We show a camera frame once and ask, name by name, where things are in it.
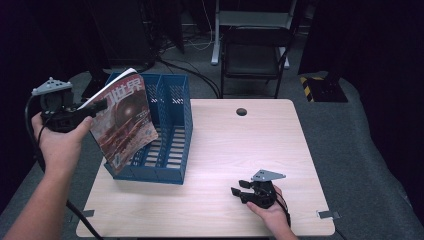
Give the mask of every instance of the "light wood tabletop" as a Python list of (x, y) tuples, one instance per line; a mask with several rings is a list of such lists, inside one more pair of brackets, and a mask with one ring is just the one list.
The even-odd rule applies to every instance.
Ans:
[[(183, 185), (114, 180), (100, 165), (85, 210), (104, 237), (271, 236), (231, 187), (260, 169), (282, 173), (298, 236), (326, 236), (332, 219), (296, 110), (283, 99), (191, 99), (193, 134)], [(245, 116), (236, 113), (247, 111)], [(77, 235), (91, 237), (81, 222)]]

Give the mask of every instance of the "human hand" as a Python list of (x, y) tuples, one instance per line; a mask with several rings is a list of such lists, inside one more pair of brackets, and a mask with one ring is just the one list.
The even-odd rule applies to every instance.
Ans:
[[(274, 188), (275, 191), (279, 193), (277, 194), (277, 199), (284, 203), (281, 197), (281, 189), (275, 185)], [(276, 239), (297, 239), (287, 223), (286, 214), (277, 201), (268, 209), (263, 209), (252, 202), (247, 202), (246, 205), (252, 212), (262, 218), (265, 225), (273, 233)]]
[(70, 179), (78, 163), (82, 139), (90, 130), (93, 119), (86, 117), (69, 133), (54, 132), (46, 127), (42, 130), (40, 140), (38, 137), (43, 128), (41, 113), (35, 115), (31, 121), (34, 136), (46, 163), (46, 176)]

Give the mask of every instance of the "magazine cover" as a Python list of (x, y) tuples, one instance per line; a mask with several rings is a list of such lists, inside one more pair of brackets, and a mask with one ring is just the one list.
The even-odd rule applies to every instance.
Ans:
[(104, 98), (108, 107), (94, 118), (91, 133), (117, 174), (140, 148), (157, 139), (158, 133), (143, 78), (135, 70), (124, 72), (87, 102)]

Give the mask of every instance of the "grommet hole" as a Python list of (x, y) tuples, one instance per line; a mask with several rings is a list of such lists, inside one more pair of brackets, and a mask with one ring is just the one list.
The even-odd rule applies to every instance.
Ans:
[(246, 116), (246, 114), (247, 114), (247, 110), (246, 110), (246, 109), (244, 109), (244, 108), (239, 108), (239, 109), (237, 109), (236, 113), (237, 113), (237, 115), (239, 115), (239, 116)]

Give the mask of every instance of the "dark background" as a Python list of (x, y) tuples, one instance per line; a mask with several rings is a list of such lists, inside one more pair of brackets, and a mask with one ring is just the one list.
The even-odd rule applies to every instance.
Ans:
[[(424, 223), (424, 3), (321, 0), (299, 74), (340, 71), (360, 94), (371, 137)], [(361, 36), (349, 41), (351, 27)], [(340, 52), (351, 54), (340, 58)]]
[[(32, 89), (50, 76), (67, 81), (78, 73), (90, 71), (95, 78), (96, 71), (110, 68), (87, 4), (83, 0), (70, 2), (0, 2), (3, 89), (0, 211), (34, 163), (24, 127), (25, 104)], [(320, 1), (299, 73), (332, 69), (364, 2)], [(366, 20), (362, 25), (363, 37), (351, 45), (354, 54), (343, 66), (342, 77), (357, 88), (373, 141), (423, 222), (424, 4), (376, 1), (371, 10), (363, 16)], [(180, 40), (176, 37), (174, 41), (178, 45)]]

